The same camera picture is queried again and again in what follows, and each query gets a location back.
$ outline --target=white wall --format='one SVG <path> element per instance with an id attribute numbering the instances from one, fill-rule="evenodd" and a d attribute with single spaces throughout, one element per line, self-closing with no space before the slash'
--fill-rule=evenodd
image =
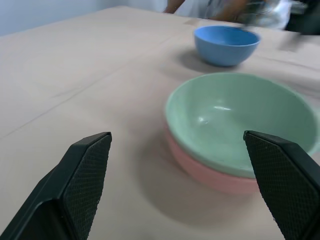
<path id="1" fill-rule="evenodd" d="M 125 5 L 162 11 L 167 0 L 0 0 L 0 36 Z"/>

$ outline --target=blue bowl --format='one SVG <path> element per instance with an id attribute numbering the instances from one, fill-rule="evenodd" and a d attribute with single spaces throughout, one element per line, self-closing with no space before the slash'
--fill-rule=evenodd
<path id="1" fill-rule="evenodd" d="M 250 57 L 260 43 L 252 32 L 231 26 L 204 26 L 194 31 L 195 46 L 208 63 L 231 67 Z"/>

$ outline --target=pink bowl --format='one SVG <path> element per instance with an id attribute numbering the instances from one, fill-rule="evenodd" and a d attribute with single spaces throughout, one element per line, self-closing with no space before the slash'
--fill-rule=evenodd
<path id="1" fill-rule="evenodd" d="M 165 136 L 176 161 L 200 183 L 227 194 L 252 194 L 259 191 L 256 179 L 221 173 L 193 159 L 176 143 L 167 126 Z"/>

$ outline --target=table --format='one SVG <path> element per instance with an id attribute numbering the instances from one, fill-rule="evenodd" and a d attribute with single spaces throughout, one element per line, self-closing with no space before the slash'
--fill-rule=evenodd
<path id="1" fill-rule="evenodd" d="M 212 24 L 222 23 L 115 7 L 1 37 L 0 232 L 72 143 L 111 131 L 90 240 L 283 239 L 260 194 L 223 195 L 173 162 L 163 107 L 186 80 L 231 71 L 287 84 L 319 108 L 320 46 L 280 51 L 286 32 L 255 28 L 250 59 L 214 67 L 192 35 Z"/>

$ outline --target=green bowl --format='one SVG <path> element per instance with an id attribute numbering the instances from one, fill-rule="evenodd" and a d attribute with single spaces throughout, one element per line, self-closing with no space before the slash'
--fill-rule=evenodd
<path id="1" fill-rule="evenodd" d="M 219 172 L 255 178 L 243 134 L 275 135 L 310 155 L 318 147 L 319 121 L 293 90 L 242 73 L 213 73 L 179 86 L 165 106 L 175 140 L 196 160 Z"/>

